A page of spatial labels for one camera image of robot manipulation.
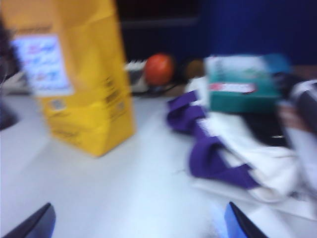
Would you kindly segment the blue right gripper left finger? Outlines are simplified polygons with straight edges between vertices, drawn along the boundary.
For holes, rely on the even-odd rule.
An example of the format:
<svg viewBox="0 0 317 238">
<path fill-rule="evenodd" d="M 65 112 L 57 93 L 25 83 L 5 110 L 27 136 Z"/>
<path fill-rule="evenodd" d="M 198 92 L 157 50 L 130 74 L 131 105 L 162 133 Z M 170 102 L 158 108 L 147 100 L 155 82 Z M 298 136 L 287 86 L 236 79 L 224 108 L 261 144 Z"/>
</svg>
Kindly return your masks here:
<svg viewBox="0 0 317 238">
<path fill-rule="evenodd" d="M 51 203 L 46 203 L 3 238 L 51 238 L 55 222 L 55 209 Z"/>
</svg>

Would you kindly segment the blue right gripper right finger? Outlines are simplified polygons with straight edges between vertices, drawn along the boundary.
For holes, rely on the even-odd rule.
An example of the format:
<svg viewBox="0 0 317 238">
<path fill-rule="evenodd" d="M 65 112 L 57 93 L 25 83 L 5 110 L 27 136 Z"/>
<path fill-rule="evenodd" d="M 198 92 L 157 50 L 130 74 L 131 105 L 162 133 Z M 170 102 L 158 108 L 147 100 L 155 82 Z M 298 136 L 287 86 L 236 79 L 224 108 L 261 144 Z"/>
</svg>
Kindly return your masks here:
<svg viewBox="0 0 317 238">
<path fill-rule="evenodd" d="M 267 236 L 233 203 L 224 215 L 229 238 L 267 238 Z"/>
</svg>

